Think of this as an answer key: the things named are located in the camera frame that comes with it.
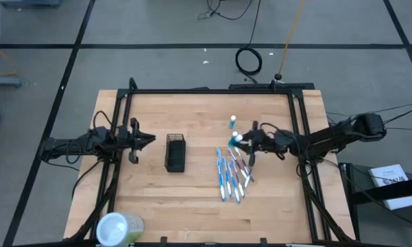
wooden table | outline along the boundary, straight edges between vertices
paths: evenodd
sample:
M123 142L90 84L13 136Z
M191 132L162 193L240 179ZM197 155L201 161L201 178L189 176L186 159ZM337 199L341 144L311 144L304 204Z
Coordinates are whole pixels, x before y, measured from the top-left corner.
M100 91L95 112L103 110L111 116L115 95L115 90ZM326 128L321 93L304 91L304 100L311 132ZM297 100L295 107L299 112ZM261 237L268 243L311 242L302 182L295 173L297 159L290 154L281 161L274 154L259 153L252 172L256 182L246 189L245 199L241 204L221 201L216 148L229 158L230 115L237 116L235 128L242 133L250 130L254 120L292 130L286 95L133 95L130 117L136 117L141 130L157 139L137 153L137 165L129 162L129 151L123 153L114 211L143 218L145 232L140 242L159 242L162 236L167 236L168 242L259 243ZM121 123L122 110L119 116ZM99 125L109 128L103 117L98 117ZM170 133L183 134L186 139L186 169L182 174L169 174L164 166L166 135ZM333 154L326 159L337 162ZM80 175L95 160L84 157ZM318 168L326 208L354 238L339 170L328 163ZM102 165L77 187L65 237L74 234L93 210L101 169ZM314 213L322 237L315 207Z

concrete floor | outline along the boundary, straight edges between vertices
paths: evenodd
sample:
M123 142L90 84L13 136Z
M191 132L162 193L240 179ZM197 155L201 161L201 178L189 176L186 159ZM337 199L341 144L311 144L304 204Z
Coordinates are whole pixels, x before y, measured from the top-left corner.
M89 0L64 0L58 8L2 8L3 44L73 44ZM221 13L238 16L248 1L227 0ZM412 0L391 0L412 43ZM298 1L264 0L253 43L283 43ZM238 21L214 16L203 21L205 0L96 0L82 43L246 43L256 4ZM307 1L292 43L402 44L382 0ZM268 83L283 50L257 49ZM70 49L3 49L23 75L19 89L0 88L0 245L45 128ZM234 65L236 49L81 49L51 135L73 138L88 127L97 92L125 88L134 77L142 89L226 89L247 83ZM243 67L256 66L241 55ZM0 73L13 71L0 58ZM313 82L327 111L362 113L412 103L412 65L404 49L290 49L285 82ZM386 112L384 118L405 109ZM412 114L390 123L412 128ZM371 167L401 164L412 172L412 131L391 130L377 143L353 143L342 162ZM62 239L77 172L42 164L14 244ZM412 246L412 228L360 219L363 242Z

pen holder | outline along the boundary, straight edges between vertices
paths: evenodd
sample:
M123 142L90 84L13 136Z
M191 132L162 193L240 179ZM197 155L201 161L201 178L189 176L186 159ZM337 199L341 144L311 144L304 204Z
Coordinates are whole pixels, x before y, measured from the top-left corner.
M168 172L184 172L186 141L182 134L166 136L165 167Z

wooden tabletop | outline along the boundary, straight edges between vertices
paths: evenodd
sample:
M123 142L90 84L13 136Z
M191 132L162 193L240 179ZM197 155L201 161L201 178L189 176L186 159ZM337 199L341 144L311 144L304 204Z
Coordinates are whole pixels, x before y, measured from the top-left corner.
M100 91L95 112L103 110L112 116L116 93ZM304 100L311 132L328 127L321 93L304 91ZM292 130L286 95L133 95L130 117L138 119L141 131L157 139L137 153L137 165L129 162L129 151L123 153L114 211L143 218L145 232L140 242L159 242L162 236L168 242L259 243L262 237L269 243L311 242L302 182L295 172L297 159L290 154L281 161L274 154L259 152L252 172L256 181L245 190L245 198L240 204L221 201L216 148L229 160L231 115L237 116L235 130L242 133L250 130L254 120ZM103 117L96 123L109 128ZM183 134L186 139L184 173L169 174L165 169L167 134ZM326 159L337 162L333 154ZM95 161L85 156L80 175ZM326 208L354 238L339 170L329 163L318 168ZM74 234L93 210L101 169L99 165L77 187L65 237ZM322 237L315 207L314 212Z

gray floor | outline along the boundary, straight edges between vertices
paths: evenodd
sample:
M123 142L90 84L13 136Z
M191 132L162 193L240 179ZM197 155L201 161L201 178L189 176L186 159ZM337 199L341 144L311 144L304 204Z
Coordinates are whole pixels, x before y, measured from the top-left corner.
M412 0L392 0L412 43ZM64 0L59 8L2 9L2 42L73 44L88 0ZM237 16L247 1L227 0L221 13ZM264 0L254 43L283 43L298 1ZM245 43L256 5L238 21L214 16L203 21L205 0L96 0L83 43ZM400 44L381 0L307 1L293 43ZM0 88L0 245L30 169L71 50L4 49L19 65L23 86ZM258 49L266 83L277 73L283 50ZM244 82L234 65L235 49L81 49L51 135L71 138L85 131L100 89L126 87L133 76L142 89L225 89ZM244 67L255 67L243 54ZM0 73L12 71L0 58ZM403 49L291 49L285 82L313 82L326 110L352 114L412 103L412 65ZM384 118L404 112L387 112ZM390 124L412 128L412 114ZM339 155L343 162L380 167L399 163L412 172L412 132L391 130L377 143L354 143ZM77 173L41 165L15 244L61 240ZM412 228L360 220L362 240L412 246Z

